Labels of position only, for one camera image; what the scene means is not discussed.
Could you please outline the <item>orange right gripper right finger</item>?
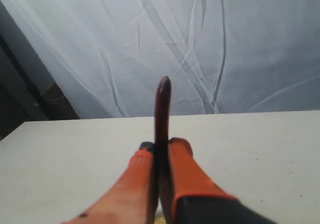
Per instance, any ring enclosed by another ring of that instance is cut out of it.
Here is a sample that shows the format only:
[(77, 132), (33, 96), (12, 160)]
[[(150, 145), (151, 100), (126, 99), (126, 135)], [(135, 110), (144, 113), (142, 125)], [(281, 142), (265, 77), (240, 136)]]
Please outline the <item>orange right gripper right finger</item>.
[(175, 224), (271, 224), (273, 221), (225, 192), (193, 158), (190, 143), (174, 137), (168, 142), (168, 163)]

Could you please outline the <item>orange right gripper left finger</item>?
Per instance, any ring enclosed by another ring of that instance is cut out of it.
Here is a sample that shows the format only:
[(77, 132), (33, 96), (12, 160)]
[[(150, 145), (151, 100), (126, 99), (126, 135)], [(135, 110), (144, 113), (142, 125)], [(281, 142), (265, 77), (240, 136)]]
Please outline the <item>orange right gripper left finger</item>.
[(68, 224), (153, 224), (158, 207), (155, 145), (143, 142), (116, 183)]

